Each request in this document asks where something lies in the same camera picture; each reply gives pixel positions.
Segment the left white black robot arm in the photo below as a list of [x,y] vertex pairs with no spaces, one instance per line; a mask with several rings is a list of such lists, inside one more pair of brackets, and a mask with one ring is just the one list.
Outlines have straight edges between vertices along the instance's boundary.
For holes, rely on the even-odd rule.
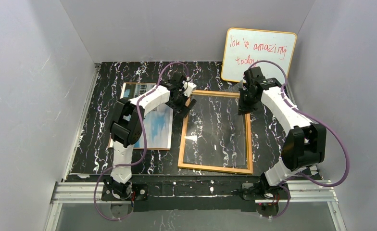
[[150,90],[132,99],[117,100],[109,132],[113,142],[113,167],[110,186],[125,190],[132,178],[132,155],[135,143],[143,138],[147,149],[145,116],[164,104],[186,117],[196,100],[190,99],[196,84],[184,75],[175,74],[168,81],[155,84]]

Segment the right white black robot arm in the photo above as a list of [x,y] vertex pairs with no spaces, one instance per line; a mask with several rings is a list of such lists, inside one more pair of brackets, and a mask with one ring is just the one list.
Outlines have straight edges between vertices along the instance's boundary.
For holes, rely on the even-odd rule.
[[261,103],[272,112],[286,134],[278,162],[260,176],[255,188],[258,193],[272,192],[288,178],[323,162],[327,130],[297,113],[296,105],[288,102],[279,81],[265,78],[260,67],[247,69],[243,79],[238,114],[252,113]]

